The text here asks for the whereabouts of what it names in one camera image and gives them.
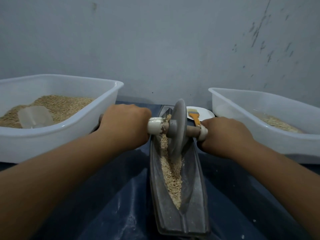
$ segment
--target wall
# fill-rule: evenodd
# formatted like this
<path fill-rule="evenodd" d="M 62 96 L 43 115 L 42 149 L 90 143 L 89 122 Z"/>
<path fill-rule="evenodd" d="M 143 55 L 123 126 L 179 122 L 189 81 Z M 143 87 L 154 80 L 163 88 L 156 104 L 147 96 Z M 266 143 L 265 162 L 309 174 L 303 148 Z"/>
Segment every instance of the wall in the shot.
<path fill-rule="evenodd" d="M 320 107 L 320 0 L 0 0 L 0 78 L 120 80 L 119 98 L 211 107 L 209 87 Z"/>

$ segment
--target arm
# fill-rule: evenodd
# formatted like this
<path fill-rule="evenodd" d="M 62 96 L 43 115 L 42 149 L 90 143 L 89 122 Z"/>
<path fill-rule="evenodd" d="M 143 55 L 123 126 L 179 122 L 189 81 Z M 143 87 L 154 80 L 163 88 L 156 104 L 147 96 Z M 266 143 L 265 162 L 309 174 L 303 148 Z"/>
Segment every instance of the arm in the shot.
<path fill-rule="evenodd" d="M 320 239 L 320 176 L 256 142 L 241 122 L 224 117 L 202 122 L 208 129 L 199 145 L 230 158 L 263 184 L 314 239 Z"/>
<path fill-rule="evenodd" d="M 75 187 L 148 141 L 150 117 L 146 108 L 110 106 L 94 133 L 0 172 L 0 238 L 30 238 Z"/>

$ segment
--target hand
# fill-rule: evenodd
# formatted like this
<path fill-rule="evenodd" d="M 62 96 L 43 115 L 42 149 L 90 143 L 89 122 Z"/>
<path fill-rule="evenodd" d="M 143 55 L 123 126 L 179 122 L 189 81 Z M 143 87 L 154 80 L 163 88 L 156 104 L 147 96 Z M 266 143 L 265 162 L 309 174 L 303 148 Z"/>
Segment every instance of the hand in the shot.
<path fill-rule="evenodd" d="M 205 141 L 198 143 L 204 152 L 233 159 L 242 149 L 255 143 L 247 127 L 234 119 L 214 117 L 202 121 L 208 129 Z"/>
<path fill-rule="evenodd" d="M 98 133 L 107 137 L 120 152 L 136 149 L 149 139 L 151 111 L 134 104 L 111 105 L 104 113 Z"/>

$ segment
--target brush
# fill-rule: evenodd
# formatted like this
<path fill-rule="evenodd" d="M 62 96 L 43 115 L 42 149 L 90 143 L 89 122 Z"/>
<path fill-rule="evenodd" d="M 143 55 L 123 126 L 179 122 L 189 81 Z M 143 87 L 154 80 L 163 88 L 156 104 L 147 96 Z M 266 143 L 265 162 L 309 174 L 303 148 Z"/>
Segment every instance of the brush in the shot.
<path fill-rule="evenodd" d="M 198 113 L 198 111 L 193 108 L 189 108 L 186 111 L 188 115 L 193 118 L 195 125 L 200 126 L 200 120 L 199 120 L 200 114 Z"/>

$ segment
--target pile of grain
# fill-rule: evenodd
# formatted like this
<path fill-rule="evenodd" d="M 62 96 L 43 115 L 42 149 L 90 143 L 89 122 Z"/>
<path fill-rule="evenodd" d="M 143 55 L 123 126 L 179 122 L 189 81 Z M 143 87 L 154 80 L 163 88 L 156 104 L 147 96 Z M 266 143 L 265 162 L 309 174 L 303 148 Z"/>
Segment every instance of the pile of grain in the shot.
<path fill-rule="evenodd" d="M 283 131 L 289 131 L 289 132 L 293 132 L 293 133 L 303 133 L 301 130 L 288 125 L 287 123 L 279 120 L 278 118 L 269 115 L 268 118 L 261 118 L 261 120 L 265 123 L 267 123 L 268 125 L 274 126 L 275 128 L 281 129 Z"/>
<path fill-rule="evenodd" d="M 94 101 L 94 98 L 66 97 L 58 95 L 42 96 L 29 105 L 18 105 L 0 117 L 0 126 L 22 128 L 18 118 L 18 111 L 30 106 L 45 106 L 51 113 L 53 121 L 58 124 L 73 116 L 80 109 Z"/>
<path fill-rule="evenodd" d="M 166 122 L 171 119 L 171 115 L 168 114 L 166 118 Z M 161 167 L 162 173 L 164 177 L 165 184 L 169 191 L 169 195 L 177 207 L 180 208 L 181 205 L 181 170 L 182 158 L 178 158 L 175 162 L 171 162 L 170 158 L 168 158 L 168 139 L 166 135 L 162 135 L 161 139 Z"/>

